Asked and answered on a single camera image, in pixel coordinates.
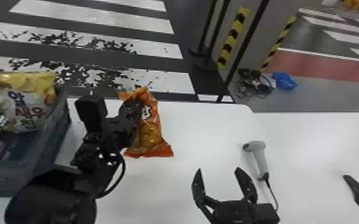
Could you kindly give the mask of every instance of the black plastic crate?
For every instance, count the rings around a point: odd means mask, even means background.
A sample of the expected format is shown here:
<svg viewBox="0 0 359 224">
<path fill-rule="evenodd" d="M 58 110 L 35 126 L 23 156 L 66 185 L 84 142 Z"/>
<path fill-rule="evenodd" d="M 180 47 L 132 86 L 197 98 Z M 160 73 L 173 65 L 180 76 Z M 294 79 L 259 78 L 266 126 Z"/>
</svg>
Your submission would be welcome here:
<svg viewBox="0 0 359 224">
<path fill-rule="evenodd" d="M 30 133 L 3 132 L 5 147 L 0 161 L 0 197 L 10 197 L 34 175 L 53 166 L 60 146 L 71 124 L 67 92 L 56 89 L 55 107 L 43 130 Z"/>
</svg>

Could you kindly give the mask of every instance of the white table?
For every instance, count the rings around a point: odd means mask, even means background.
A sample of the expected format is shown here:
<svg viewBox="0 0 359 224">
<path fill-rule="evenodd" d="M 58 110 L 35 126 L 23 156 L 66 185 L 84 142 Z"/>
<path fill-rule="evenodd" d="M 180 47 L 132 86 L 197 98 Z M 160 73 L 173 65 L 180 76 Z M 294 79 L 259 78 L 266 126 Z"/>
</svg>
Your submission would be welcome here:
<svg viewBox="0 0 359 224">
<path fill-rule="evenodd" d="M 57 158 L 60 164 L 71 160 L 85 133 L 73 100 L 69 103 L 73 125 Z M 107 105 L 114 116 L 120 101 Z M 208 224 L 192 199 L 194 173 L 202 168 L 210 196 L 240 199 L 235 168 L 240 166 L 253 180 L 258 175 L 253 156 L 241 150 L 252 140 L 268 145 L 280 223 L 359 223 L 359 208 L 342 179 L 349 173 L 359 181 L 359 114 L 256 115 L 244 105 L 178 102 L 160 102 L 159 112 L 163 137 L 175 157 L 127 158 L 123 181 L 98 200 L 97 223 Z M 259 202 L 271 201 L 265 185 L 255 183 Z M 0 223 L 7 202 L 0 198 Z"/>
</svg>

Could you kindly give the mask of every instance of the orange snack bag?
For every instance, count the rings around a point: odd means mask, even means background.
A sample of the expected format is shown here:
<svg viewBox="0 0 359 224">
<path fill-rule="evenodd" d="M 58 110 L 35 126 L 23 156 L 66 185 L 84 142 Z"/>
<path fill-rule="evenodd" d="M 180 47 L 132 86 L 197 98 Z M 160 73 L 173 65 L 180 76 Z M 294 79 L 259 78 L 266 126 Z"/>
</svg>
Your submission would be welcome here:
<svg viewBox="0 0 359 224">
<path fill-rule="evenodd" d="M 143 157 L 172 157 L 171 146 L 162 137 L 160 116 L 157 112 L 157 100 L 146 87 L 135 90 L 132 94 L 119 92 L 120 99 L 139 98 L 142 101 L 142 116 L 137 124 L 135 140 L 124 155 Z"/>
</svg>

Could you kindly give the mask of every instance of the snack package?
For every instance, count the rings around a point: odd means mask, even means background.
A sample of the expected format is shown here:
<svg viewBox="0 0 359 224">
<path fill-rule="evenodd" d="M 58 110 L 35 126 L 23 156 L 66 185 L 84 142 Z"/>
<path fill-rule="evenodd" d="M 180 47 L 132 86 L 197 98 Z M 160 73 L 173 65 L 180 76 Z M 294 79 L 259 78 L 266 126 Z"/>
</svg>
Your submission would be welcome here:
<svg viewBox="0 0 359 224">
<path fill-rule="evenodd" d="M 54 98 L 55 73 L 0 73 L 0 109 L 8 119 L 4 130 L 41 130 Z"/>
<path fill-rule="evenodd" d="M 130 97 L 139 98 L 143 105 L 141 120 L 137 124 L 135 140 L 124 155 L 132 158 L 174 156 L 171 146 L 162 137 L 157 101 L 148 89 L 143 87 L 132 94 L 119 92 L 119 96 L 122 100 Z"/>
</svg>

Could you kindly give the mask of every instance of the yellow and black striped pole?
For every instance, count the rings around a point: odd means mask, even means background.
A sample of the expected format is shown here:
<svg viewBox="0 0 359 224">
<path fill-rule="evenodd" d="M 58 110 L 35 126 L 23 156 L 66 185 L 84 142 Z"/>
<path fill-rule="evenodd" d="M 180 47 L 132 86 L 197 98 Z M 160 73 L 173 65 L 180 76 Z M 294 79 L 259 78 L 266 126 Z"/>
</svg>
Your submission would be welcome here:
<svg viewBox="0 0 359 224">
<path fill-rule="evenodd" d="M 288 20 L 287 25 L 285 26 L 283 31 L 281 31 L 281 33 L 280 33 L 280 37 L 277 39 L 274 46 L 270 49 L 270 53 L 268 54 L 267 58 L 264 60 L 263 65 L 262 65 L 262 67 L 260 69 L 261 72 L 264 72 L 266 70 L 266 68 L 270 64 L 271 60 L 273 59 L 274 54 L 276 54 L 276 52 L 277 52 L 278 48 L 280 47 L 282 41 L 284 40 L 284 38 L 289 33 L 289 30 L 291 29 L 291 27 L 292 27 L 292 25 L 294 24 L 295 21 L 296 21 L 296 17 L 294 17 L 294 16 L 291 17 Z"/>
<path fill-rule="evenodd" d="M 217 61 L 217 67 L 219 69 L 224 69 L 228 60 L 231 58 L 231 51 L 234 49 L 235 45 L 237 44 L 237 38 L 239 37 L 239 34 L 242 32 L 243 25 L 248 15 L 249 15 L 249 9 L 239 7 L 238 13 L 235 16 L 233 26 L 231 27 L 230 33 L 228 34 L 228 38 L 225 41 L 224 47 Z"/>
</svg>

